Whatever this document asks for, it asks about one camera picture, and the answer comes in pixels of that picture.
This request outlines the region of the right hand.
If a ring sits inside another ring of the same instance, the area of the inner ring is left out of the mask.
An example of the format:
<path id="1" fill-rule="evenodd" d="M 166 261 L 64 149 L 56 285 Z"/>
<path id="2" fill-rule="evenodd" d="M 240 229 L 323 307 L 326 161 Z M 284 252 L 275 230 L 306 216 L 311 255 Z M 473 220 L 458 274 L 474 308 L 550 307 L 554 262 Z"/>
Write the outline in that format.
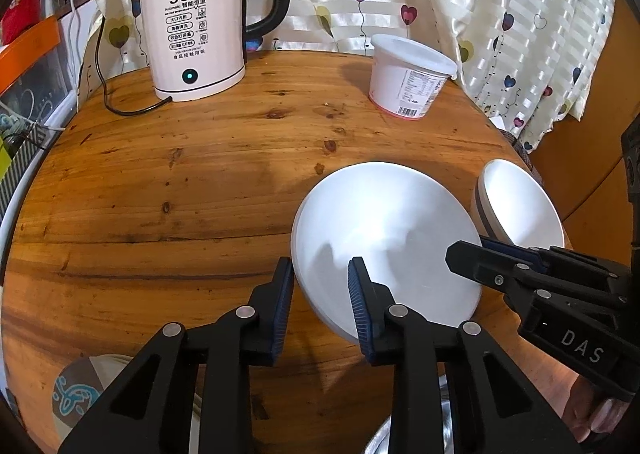
<path id="1" fill-rule="evenodd" d="M 582 443 L 592 432 L 610 434 L 628 408 L 628 402 L 597 396 L 596 386 L 578 376 L 570 388 L 562 419 L 576 441 Z"/>

